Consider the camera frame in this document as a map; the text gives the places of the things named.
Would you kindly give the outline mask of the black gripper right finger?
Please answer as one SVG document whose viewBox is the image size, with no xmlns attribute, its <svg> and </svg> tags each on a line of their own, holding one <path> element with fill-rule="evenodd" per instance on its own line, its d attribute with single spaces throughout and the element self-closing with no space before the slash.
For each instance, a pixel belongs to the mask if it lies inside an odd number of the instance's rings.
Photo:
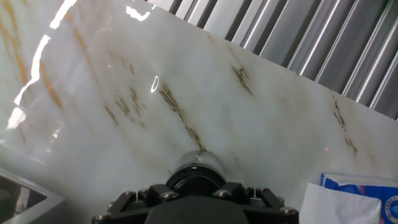
<svg viewBox="0 0 398 224">
<path fill-rule="evenodd" d="M 286 206 L 268 188 L 227 183 L 213 192 L 213 198 L 222 203 L 216 214 L 225 215 L 226 223 L 299 223 L 299 211 Z"/>
</svg>

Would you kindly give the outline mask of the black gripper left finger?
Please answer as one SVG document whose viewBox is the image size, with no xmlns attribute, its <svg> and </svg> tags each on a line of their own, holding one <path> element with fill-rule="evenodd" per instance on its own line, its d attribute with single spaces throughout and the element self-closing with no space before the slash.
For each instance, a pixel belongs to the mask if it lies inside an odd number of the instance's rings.
<svg viewBox="0 0 398 224">
<path fill-rule="evenodd" d="M 164 184 L 151 185 L 137 192 L 122 193 L 102 214 L 94 215 L 92 224 L 145 223 L 150 211 L 157 205 L 171 202 L 179 194 Z"/>
</svg>

